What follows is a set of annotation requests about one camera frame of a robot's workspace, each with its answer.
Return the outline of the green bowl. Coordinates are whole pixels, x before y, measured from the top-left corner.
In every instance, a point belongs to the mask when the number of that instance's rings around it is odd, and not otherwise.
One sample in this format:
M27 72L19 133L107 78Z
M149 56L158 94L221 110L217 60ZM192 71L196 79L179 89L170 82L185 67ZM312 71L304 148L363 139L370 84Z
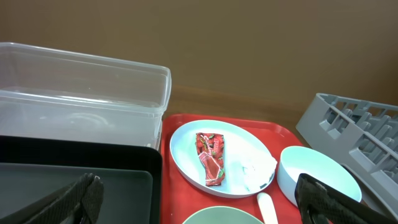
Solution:
M195 212L183 224L262 224L262 222L243 210L214 206Z

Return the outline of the red snack wrapper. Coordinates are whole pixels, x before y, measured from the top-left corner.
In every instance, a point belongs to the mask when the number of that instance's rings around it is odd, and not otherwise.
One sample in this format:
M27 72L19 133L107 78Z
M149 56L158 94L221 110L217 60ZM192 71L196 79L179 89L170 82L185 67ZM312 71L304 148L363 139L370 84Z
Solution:
M224 136L216 133L196 133L198 158L205 168L207 187L220 186L225 178Z

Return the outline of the white tissue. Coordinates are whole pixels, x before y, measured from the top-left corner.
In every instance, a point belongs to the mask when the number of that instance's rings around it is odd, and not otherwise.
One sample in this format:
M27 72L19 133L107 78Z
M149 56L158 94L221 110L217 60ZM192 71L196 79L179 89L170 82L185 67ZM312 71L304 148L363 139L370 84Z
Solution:
M267 185L275 172L277 161L269 154L257 151L241 159L243 181L250 192L258 192Z

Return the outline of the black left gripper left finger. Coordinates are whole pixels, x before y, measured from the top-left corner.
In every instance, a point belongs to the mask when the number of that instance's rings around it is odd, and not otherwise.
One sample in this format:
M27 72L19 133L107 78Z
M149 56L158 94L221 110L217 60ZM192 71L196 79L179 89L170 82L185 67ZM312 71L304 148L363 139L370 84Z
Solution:
M104 185L93 173L1 218L1 224L96 224L103 203Z

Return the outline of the light blue bowl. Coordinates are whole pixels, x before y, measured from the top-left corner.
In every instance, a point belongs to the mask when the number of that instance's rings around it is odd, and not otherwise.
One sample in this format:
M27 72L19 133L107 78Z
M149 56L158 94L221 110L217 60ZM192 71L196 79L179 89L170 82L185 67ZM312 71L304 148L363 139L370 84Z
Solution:
M280 154L277 183L294 205L295 188L300 174L308 174L353 200L362 200L362 191L354 177L330 157L303 146L286 147Z

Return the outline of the light blue plate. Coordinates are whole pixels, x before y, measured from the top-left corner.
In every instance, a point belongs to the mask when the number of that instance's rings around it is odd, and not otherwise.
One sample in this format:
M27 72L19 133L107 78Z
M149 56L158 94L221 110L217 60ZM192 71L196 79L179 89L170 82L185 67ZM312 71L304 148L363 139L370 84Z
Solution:
M205 168L198 158L195 145L196 133L216 133L224 136L225 178L220 186L207 187L205 184ZM248 197L264 190L271 184L275 172L270 182L263 185L260 191L250 192L245 187L241 159L257 151L271 155L268 148L245 129L230 123L209 119L182 125L173 133L170 140L170 153L180 173L198 189L224 198Z

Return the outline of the white plastic spoon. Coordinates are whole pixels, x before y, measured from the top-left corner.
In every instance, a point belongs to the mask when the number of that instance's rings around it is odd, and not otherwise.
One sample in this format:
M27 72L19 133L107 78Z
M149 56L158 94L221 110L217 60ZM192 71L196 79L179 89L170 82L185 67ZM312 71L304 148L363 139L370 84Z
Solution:
M257 203L265 224L278 224L274 203L269 194L261 192L257 194Z

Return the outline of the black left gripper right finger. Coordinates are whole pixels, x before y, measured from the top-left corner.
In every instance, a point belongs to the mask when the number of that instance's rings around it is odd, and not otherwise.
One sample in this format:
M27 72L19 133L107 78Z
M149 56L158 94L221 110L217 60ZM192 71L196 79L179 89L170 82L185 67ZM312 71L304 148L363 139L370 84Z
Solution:
M303 224L397 224L308 174L300 174L295 199Z

